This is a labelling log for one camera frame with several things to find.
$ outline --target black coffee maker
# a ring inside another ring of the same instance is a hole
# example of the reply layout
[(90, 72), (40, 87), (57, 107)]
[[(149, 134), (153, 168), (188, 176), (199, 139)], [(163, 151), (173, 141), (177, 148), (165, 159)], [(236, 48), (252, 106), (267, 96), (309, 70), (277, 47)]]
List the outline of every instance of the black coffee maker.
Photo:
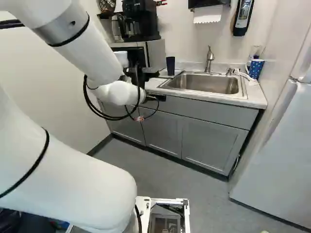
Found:
[(123, 0), (122, 14), (116, 14), (124, 42), (161, 39), (157, 26), (156, 2)]

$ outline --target sink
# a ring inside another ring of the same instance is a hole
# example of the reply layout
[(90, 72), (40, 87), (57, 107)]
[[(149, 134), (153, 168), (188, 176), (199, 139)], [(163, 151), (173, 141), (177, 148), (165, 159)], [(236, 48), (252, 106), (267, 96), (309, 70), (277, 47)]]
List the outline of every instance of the sink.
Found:
[(237, 98), (244, 97), (240, 76), (225, 76), (213, 74), (182, 73), (172, 80), (167, 80), (158, 88), (184, 92), (209, 92)]

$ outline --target dark cup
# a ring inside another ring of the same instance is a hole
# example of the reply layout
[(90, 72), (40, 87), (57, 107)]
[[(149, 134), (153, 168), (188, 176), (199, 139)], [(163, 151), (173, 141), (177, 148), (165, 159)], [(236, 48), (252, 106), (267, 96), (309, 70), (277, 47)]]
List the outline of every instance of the dark cup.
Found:
[(167, 66), (167, 75), (174, 76), (175, 75), (175, 57), (167, 57), (166, 66)]

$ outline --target polka dot mug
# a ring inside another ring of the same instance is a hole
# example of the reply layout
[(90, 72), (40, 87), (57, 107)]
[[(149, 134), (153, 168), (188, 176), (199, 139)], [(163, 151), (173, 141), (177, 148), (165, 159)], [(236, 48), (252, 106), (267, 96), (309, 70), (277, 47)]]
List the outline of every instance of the polka dot mug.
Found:
[(258, 80), (259, 75), (262, 71), (264, 62), (265, 60), (262, 60), (262, 59), (253, 59), (252, 61), (248, 61), (245, 66), (245, 69), (248, 75), (251, 78)]

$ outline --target gray floor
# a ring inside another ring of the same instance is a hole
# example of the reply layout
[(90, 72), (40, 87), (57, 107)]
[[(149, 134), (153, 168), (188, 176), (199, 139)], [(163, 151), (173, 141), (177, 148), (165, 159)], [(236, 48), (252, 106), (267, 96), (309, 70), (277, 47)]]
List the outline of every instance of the gray floor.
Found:
[(225, 182), (119, 140), (113, 139), (95, 157), (130, 172), (139, 196), (190, 199), (191, 233), (303, 232), (230, 202)]

